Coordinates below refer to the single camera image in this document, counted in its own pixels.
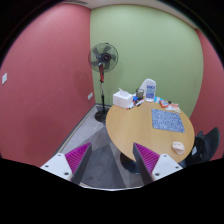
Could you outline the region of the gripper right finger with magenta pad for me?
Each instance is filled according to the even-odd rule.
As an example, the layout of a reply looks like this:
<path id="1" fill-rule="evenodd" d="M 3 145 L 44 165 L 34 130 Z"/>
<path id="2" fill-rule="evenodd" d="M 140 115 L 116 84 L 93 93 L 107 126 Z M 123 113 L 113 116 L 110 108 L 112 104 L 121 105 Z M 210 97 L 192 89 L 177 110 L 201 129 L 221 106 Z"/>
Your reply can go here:
<path id="1" fill-rule="evenodd" d="M 182 169 L 168 154 L 159 155 L 138 143 L 133 144 L 133 154 L 145 185 Z"/>

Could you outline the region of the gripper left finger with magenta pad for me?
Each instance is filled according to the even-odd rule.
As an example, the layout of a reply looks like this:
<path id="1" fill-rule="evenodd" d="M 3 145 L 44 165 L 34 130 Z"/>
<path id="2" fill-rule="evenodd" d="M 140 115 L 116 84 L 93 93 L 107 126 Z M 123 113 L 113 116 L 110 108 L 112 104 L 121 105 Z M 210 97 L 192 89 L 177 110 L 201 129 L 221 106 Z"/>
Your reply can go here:
<path id="1" fill-rule="evenodd" d="M 41 169 L 79 185 L 91 153 L 92 144 L 88 142 L 66 154 L 55 154 Z"/>

